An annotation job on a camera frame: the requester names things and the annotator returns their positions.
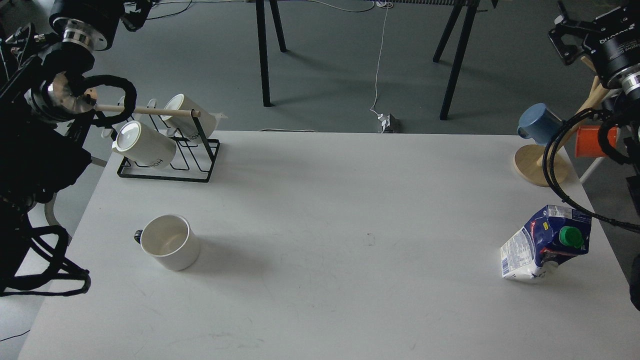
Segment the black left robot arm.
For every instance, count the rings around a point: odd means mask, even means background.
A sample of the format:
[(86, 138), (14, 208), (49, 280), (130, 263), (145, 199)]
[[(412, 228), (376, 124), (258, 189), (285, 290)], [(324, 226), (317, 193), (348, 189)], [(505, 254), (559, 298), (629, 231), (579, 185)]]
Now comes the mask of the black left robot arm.
[(1, 34), (1, 296), (85, 294), (90, 272), (66, 257), (71, 235), (34, 227), (29, 212), (70, 187), (92, 163), (91, 126), (127, 120), (137, 104), (130, 80), (87, 76), (119, 24), (141, 29), (155, 0), (55, 0), (49, 25)]

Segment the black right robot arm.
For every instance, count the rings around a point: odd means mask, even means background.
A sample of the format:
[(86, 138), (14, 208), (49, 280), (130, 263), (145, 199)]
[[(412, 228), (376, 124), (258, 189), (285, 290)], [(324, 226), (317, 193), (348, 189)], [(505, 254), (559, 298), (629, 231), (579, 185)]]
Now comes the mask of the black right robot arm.
[(602, 223), (638, 233), (638, 224), (594, 213), (572, 200), (560, 187), (554, 161), (560, 145), (580, 123), (587, 119), (601, 121), (597, 144), (612, 161), (633, 167), (634, 175), (626, 178), (626, 184), (634, 208), (639, 208), (639, 2), (624, 0), (589, 22), (571, 19), (562, 2), (558, 2), (558, 9), (560, 16), (548, 33), (551, 43), (565, 65), (586, 57), (595, 78), (583, 109), (565, 121), (546, 144), (542, 174), (550, 189), (569, 207)]

